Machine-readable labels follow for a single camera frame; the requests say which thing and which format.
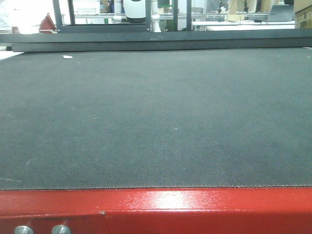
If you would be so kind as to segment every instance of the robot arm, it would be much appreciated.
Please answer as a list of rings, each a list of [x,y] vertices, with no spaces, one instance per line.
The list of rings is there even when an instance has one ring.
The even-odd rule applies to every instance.
[[[153,32],[160,33],[160,27],[159,27],[160,16],[158,14],[158,1],[157,0],[151,0],[151,13],[152,13]]]
[[[114,1],[114,23],[121,23],[121,4],[122,0],[115,0]]]
[[[145,0],[114,0],[115,15],[114,23],[121,23],[121,4],[124,1],[124,8],[128,20],[140,22],[145,20]],[[160,32],[157,0],[151,1],[151,18],[153,23],[153,32]]]

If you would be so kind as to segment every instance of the cardboard box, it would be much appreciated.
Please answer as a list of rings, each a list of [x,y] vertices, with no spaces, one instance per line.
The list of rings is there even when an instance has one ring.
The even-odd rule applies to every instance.
[[[296,28],[312,28],[312,5],[296,13]]]
[[[305,8],[308,8],[311,5],[312,5],[311,0],[294,0],[293,11],[297,13]]]
[[[109,9],[109,4],[107,0],[101,0],[101,9],[100,9],[100,13],[109,13],[110,9]]]

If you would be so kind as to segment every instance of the red object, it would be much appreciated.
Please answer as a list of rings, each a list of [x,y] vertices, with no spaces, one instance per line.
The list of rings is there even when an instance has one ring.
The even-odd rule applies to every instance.
[[[49,13],[46,17],[41,21],[39,32],[41,33],[52,33],[52,31],[56,30],[56,27],[51,19]]]
[[[312,188],[1,191],[2,234],[310,234]]]

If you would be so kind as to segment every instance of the table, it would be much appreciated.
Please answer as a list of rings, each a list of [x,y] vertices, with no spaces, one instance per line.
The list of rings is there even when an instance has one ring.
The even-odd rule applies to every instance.
[[[254,22],[251,20],[232,21],[202,21],[192,22],[193,30],[199,27],[200,31],[207,30],[223,31],[223,30],[261,30],[261,29],[294,29],[295,21],[290,22]]]
[[[123,19],[126,19],[125,14],[121,14]],[[192,13],[192,19],[197,20],[200,19],[202,20],[203,14],[200,13]],[[93,20],[96,20],[97,23],[101,21],[101,23],[104,23],[104,19],[113,19],[114,18],[114,13],[101,13],[98,15],[75,15],[76,19],[85,19],[86,24],[93,23]],[[171,13],[164,13],[160,14],[160,20],[172,20],[173,19],[173,14]],[[179,14],[178,15],[179,20],[186,20],[186,13],[185,14]]]
[[[63,55],[0,61],[3,233],[310,232],[310,49]]]

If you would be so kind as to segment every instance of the dark gray belt surface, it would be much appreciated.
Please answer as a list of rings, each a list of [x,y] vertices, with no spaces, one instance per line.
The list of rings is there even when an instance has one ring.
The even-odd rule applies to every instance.
[[[312,186],[312,50],[0,62],[0,189]]]

